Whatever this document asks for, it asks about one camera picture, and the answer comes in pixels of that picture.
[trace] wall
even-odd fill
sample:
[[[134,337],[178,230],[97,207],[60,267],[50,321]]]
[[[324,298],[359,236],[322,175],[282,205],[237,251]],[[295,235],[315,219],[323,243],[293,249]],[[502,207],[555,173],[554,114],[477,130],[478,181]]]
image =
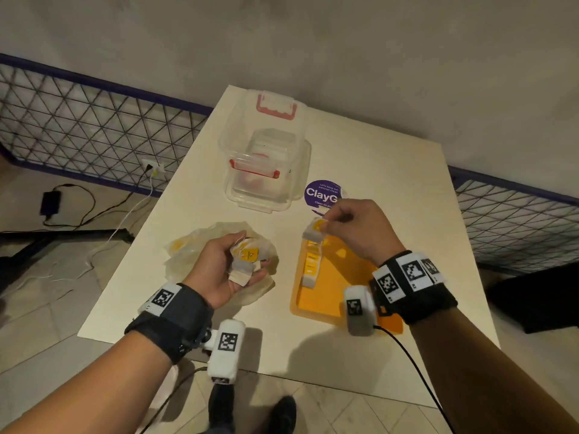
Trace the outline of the wall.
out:
[[[579,0],[0,0],[0,51],[214,105],[228,83],[579,197]]]

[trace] black shoe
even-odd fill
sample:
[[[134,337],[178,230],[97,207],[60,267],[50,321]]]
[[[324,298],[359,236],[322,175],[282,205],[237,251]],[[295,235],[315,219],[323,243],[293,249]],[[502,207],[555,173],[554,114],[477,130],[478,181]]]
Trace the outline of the black shoe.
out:
[[[233,429],[233,399],[235,392],[232,385],[214,384],[209,396],[209,428],[224,426]]]
[[[267,434],[289,434],[295,429],[298,410],[295,400],[285,396],[271,409]]]

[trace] orange tray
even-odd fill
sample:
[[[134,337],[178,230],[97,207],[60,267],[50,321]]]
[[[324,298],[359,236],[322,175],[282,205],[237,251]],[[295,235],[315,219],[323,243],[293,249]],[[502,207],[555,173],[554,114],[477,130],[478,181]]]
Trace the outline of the orange tray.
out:
[[[315,287],[306,288],[302,286],[302,275],[307,246],[308,241],[302,240],[289,310],[294,315],[345,327],[342,291],[352,285],[368,285],[376,267],[360,259],[337,237],[327,236]],[[402,319],[397,314],[378,316],[378,325],[396,334],[403,330]]]

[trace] white table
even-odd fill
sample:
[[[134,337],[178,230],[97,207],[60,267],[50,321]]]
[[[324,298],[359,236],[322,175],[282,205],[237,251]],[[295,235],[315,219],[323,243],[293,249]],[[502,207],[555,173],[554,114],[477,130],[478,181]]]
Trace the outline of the white table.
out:
[[[217,140],[243,89],[229,86],[79,332],[115,343],[137,308],[163,283],[167,243],[214,222],[245,220],[277,247],[275,287],[235,314],[247,325],[252,357],[242,367],[297,381],[433,406],[404,353],[387,336],[355,338],[290,313],[300,238],[314,216],[303,199],[272,214],[242,209],[223,193],[228,163]],[[308,182],[334,181],[350,197],[374,199],[402,242],[429,255],[459,308],[498,345],[441,147],[313,108]],[[401,342],[421,366],[405,328]],[[203,355],[193,354],[201,359]]]

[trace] metal grid panel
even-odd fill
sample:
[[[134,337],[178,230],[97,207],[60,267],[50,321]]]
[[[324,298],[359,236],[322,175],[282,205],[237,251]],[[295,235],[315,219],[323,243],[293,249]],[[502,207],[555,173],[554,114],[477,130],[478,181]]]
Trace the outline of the metal grid panel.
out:
[[[0,64],[0,143],[16,160],[135,186],[141,159],[163,190],[207,119],[160,103]],[[140,186],[147,188],[148,181]]]
[[[579,260],[576,205],[472,179],[456,194],[478,263],[534,272]]]

